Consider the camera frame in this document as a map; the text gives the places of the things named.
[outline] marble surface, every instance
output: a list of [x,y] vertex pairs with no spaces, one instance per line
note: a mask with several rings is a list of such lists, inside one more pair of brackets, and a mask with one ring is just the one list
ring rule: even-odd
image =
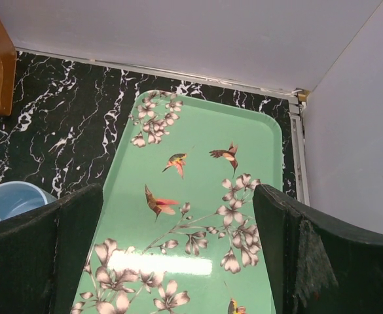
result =
[[0,117],[0,183],[27,181],[56,197],[103,184],[134,100],[147,90],[276,119],[283,133],[283,191],[296,197],[287,100],[24,52],[18,53],[12,115]]

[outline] white wall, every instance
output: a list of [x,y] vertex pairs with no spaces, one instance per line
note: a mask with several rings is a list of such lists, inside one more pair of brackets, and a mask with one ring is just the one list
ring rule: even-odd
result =
[[312,206],[383,233],[383,3],[308,97],[305,132]]
[[0,0],[17,47],[312,90],[381,0]]

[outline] plastic bucket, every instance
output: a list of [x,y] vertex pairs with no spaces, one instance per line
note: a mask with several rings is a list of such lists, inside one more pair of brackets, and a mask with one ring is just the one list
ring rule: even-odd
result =
[[56,201],[54,196],[24,181],[0,184],[0,221]]

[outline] hummingbird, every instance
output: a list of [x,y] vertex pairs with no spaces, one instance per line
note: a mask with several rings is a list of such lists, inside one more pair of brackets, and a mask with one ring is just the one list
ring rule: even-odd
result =
[[238,302],[235,299],[230,298],[228,314],[246,314],[246,308],[244,306],[238,306]]
[[170,205],[178,205],[179,204],[178,201],[167,200],[164,198],[155,198],[146,184],[145,184],[145,194],[146,194],[147,205],[156,214],[155,222],[158,219],[159,214],[161,213],[165,213],[168,215],[175,214],[175,211],[170,207]]
[[170,157],[168,160],[168,163],[166,164],[166,167],[162,172],[167,170],[169,167],[175,166],[177,168],[177,171],[182,179],[184,179],[184,169],[183,166],[185,166],[185,158],[187,157],[187,154],[175,154]]
[[235,176],[236,168],[238,167],[238,161],[236,160],[236,152],[238,151],[238,145],[234,146],[233,142],[230,143],[229,149],[212,150],[210,156],[214,158],[225,157],[233,167],[233,177]]

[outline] tray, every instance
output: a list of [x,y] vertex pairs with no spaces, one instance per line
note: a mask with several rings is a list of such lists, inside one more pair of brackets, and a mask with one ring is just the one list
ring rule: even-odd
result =
[[72,313],[275,313],[251,199],[282,189],[282,162],[265,114],[140,95]]

